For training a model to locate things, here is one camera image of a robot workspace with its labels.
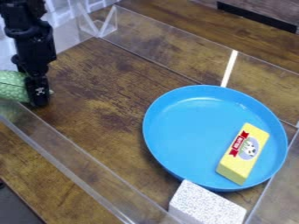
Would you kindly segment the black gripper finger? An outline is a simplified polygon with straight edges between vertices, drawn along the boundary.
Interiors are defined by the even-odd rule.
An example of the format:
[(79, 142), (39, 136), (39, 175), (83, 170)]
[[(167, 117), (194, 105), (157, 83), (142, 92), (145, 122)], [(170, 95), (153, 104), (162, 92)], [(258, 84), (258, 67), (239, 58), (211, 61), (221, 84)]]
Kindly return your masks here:
[(35, 107), (44, 107), (51, 101), (50, 83), (46, 76), (32, 77), (24, 79), (24, 85), (30, 102)]

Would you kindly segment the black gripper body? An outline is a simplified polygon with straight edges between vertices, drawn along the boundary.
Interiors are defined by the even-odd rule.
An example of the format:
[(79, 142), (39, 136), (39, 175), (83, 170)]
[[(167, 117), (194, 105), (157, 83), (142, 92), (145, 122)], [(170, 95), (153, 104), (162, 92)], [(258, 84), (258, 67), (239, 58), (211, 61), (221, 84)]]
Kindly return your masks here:
[(0, 0), (4, 34), (14, 40), (16, 50), (12, 62), (32, 77), (44, 76), (56, 60), (54, 30), (43, 20), (46, 12), (44, 0)]

